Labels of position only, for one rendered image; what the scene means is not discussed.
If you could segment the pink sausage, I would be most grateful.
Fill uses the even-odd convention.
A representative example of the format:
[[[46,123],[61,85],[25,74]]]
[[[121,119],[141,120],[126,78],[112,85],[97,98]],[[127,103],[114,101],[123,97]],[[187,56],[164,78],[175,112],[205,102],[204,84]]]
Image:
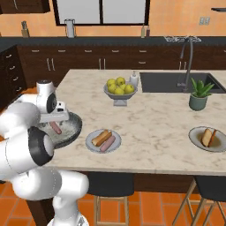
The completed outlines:
[[[115,136],[111,136],[109,137],[106,142],[102,145],[100,151],[101,152],[105,152],[115,141],[116,137]]]
[[[56,122],[50,122],[49,124],[52,127],[52,129],[55,131],[56,134],[61,134],[62,133],[61,129],[58,127]]]

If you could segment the white paper towel roll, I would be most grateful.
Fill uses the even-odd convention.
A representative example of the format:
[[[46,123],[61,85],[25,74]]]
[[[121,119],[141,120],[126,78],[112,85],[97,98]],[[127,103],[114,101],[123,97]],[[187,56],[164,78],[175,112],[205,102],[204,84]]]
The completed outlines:
[[[66,28],[66,36],[68,38],[74,38],[75,37],[75,30],[74,30],[74,19],[66,19],[64,21],[65,28]]]

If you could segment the grey curved tap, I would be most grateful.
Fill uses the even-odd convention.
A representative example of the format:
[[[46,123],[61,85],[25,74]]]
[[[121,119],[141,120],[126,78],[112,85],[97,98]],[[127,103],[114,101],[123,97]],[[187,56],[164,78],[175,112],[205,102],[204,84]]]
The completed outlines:
[[[188,87],[188,80],[190,77],[190,70],[192,68],[192,58],[193,58],[193,43],[192,43],[192,37],[188,36],[185,38],[182,50],[181,50],[181,54],[180,54],[180,59],[184,58],[184,53],[185,53],[185,45],[186,43],[189,42],[190,43],[190,54],[189,54],[189,61],[188,61],[188,67],[187,67],[187,71],[185,74],[185,82],[184,83],[177,83],[177,87],[181,87],[182,91],[185,93],[187,91],[187,87]]]

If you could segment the black framed window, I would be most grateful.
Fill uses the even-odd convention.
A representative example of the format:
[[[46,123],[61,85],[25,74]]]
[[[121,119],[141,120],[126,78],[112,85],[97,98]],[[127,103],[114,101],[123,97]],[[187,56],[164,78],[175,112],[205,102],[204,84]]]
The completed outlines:
[[[64,26],[147,25],[150,0],[52,0],[55,20]]]

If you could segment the dark wood drawer unit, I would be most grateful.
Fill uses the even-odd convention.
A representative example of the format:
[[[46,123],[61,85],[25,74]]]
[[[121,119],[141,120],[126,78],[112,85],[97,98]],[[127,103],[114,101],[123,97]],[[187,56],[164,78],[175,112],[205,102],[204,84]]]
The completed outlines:
[[[0,53],[0,110],[26,89],[17,47]]]

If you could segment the grey pedestal fruit bowl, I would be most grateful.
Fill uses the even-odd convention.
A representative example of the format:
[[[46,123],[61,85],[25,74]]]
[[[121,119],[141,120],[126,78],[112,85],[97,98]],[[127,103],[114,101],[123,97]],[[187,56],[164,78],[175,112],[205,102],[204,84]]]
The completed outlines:
[[[108,91],[108,86],[105,85],[103,87],[103,91],[110,99],[114,101],[113,102],[114,106],[126,106],[127,101],[131,99],[134,94],[136,94],[136,92],[138,91],[138,88],[135,88],[134,91],[130,94],[117,95],[117,94],[110,93]]]

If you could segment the dark wood base cupboards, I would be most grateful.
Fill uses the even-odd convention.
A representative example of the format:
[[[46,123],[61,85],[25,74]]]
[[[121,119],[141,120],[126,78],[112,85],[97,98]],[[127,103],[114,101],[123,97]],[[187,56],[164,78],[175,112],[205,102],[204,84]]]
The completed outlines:
[[[180,70],[188,67],[190,52],[180,59],[181,46],[95,46],[95,45],[18,45],[20,62],[28,87],[40,79],[56,86],[70,69],[98,70]],[[214,68],[210,60],[213,50],[194,50],[192,70]]]

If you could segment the black seat wooden stool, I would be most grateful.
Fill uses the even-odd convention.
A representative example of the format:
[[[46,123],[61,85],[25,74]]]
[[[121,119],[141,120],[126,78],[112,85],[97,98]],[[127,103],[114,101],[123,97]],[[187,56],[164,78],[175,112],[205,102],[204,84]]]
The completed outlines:
[[[128,197],[134,194],[132,173],[89,172],[88,194],[94,196],[94,226],[129,226]],[[122,200],[124,202],[125,222],[102,222],[101,201]]]
[[[192,204],[196,203],[196,200],[190,200],[190,196],[194,191],[195,187],[198,187],[200,193],[200,203],[196,210],[196,213],[192,211]],[[200,214],[204,209],[205,205],[210,206],[207,216],[203,222],[203,226],[207,226],[210,215],[212,214],[215,206],[218,206],[224,220],[224,226],[226,226],[226,214],[222,209],[221,203],[226,203],[226,177],[224,176],[194,176],[193,181],[190,184],[190,187],[183,199],[180,208],[177,211],[177,214],[173,220],[172,226],[175,226],[177,223],[178,217],[181,215],[185,205],[188,205],[190,215],[192,218],[191,226],[197,226],[197,222],[200,218]]]

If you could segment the green plant in pot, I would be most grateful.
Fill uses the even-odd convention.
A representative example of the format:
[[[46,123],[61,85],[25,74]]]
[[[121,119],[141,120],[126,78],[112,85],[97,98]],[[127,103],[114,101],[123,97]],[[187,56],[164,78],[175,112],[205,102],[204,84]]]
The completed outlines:
[[[194,111],[201,111],[206,107],[207,98],[212,93],[210,90],[214,84],[208,83],[207,85],[199,79],[197,81],[192,78],[192,92],[189,100],[189,107]]]

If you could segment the grey round plate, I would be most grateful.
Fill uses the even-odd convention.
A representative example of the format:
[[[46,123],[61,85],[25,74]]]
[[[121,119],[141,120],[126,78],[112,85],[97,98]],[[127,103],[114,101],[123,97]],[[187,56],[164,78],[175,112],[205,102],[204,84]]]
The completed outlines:
[[[206,126],[194,127],[189,131],[189,139],[196,146],[208,152],[221,153],[226,151],[226,135],[219,130],[216,131],[214,140],[212,141],[210,147],[205,147],[201,143],[201,139],[205,133],[205,130],[208,129],[211,132],[214,132],[214,128]]]
[[[106,153],[115,151],[116,149],[118,149],[121,146],[122,139],[121,139],[120,135],[115,131],[111,131],[112,135],[116,139],[106,151],[102,152],[100,147],[97,147],[92,143],[92,139],[94,139],[95,137],[100,135],[102,132],[103,132],[103,129],[99,129],[99,130],[96,130],[96,131],[88,134],[88,136],[86,138],[86,146],[91,152],[94,152],[97,154],[102,154],[102,153],[106,154]]]

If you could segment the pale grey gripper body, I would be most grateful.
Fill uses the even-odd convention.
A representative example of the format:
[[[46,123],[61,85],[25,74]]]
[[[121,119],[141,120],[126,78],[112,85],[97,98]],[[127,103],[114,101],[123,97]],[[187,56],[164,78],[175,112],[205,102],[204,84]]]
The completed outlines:
[[[41,123],[48,123],[48,122],[61,122],[66,121],[69,119],[69,113],[53,113],[53,114],[41,114]]]

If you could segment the white soap dispenser bottle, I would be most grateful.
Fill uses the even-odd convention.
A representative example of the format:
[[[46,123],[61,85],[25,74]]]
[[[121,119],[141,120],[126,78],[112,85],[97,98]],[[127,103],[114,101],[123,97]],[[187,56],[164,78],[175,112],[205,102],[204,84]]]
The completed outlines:
[[[133,72],[130,76],[130,83],[137,88],[139,84],[139,76],[136,74],[136,72]]]

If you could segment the wooden knife block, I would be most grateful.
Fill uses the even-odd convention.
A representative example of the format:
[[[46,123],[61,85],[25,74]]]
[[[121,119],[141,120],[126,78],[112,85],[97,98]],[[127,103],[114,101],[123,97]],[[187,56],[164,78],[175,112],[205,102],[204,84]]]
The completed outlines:
[[[21,26],[22,26],[22,29],[21,29],[22,37],[23,38],[29,38],[30,37],[30,34],[29,34],[29,30],[27,28],[26,22],[25,21],[22,21],[21,22]]]

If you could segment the dark round bowl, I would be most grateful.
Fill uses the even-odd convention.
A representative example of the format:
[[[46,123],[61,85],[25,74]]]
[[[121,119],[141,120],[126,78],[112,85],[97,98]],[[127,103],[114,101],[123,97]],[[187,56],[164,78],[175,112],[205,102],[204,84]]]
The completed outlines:
[[[58,149],[68,146],[79,136],[82,129],[82,120],[77,114],[70,112],[68,120],[56,122],[56,125],[61,130],[60,134],[57,134],[49,123],[38,124],[38,128],[50,136],[54,148]]]

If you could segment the tan hot dog bun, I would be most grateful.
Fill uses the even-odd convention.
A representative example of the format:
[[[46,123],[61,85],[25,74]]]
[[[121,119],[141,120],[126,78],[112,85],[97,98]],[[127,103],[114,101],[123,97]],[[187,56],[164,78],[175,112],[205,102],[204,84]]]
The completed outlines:
[[[201,144],[204,147],[208,147],[209,144],[210,144],[210,141],[212,139],[212,136],[213,136],[213,133],[209,129],[206,129],[203,133],[201,140],[200,140]]]
[[[92,143],[93,143],[94,146],[99,147],[111,135],[112,135],[112,132],[109,132],[108,130],[104,130],[97,137],[92,139]]]

